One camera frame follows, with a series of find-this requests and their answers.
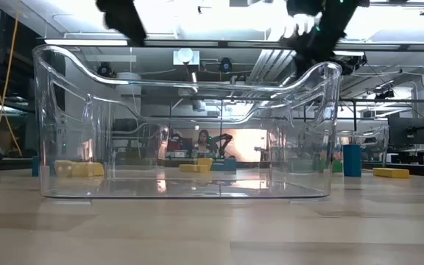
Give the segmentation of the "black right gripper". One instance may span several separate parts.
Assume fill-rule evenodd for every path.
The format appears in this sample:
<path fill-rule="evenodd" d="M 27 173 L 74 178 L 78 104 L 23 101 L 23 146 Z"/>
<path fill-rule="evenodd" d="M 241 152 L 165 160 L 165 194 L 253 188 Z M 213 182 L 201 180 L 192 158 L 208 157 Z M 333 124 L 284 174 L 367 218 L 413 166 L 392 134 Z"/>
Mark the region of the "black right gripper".
<path fill-rule="evenodd" d="M 289 15 L 317 16 L 320 20 L 310 32 L 283 39 L 283 45 L 295 50 L 296 78 L 320 61 L 332 56 L 336 44 L 345 37 L 345 28 L 359 6 L 358 0 L 288 0 Z"/>

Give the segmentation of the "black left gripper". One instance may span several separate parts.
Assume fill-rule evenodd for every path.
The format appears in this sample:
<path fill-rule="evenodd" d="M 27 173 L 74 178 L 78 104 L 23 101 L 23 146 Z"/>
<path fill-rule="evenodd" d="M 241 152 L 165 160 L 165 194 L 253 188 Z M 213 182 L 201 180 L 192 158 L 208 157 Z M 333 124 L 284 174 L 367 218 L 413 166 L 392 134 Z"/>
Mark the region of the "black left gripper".
<path fill-rule="evenodd" d="M 144 46 L 146 32 L 133 0 L 96 0 L 108 29 L 126 32 L 131 46 Z"/>

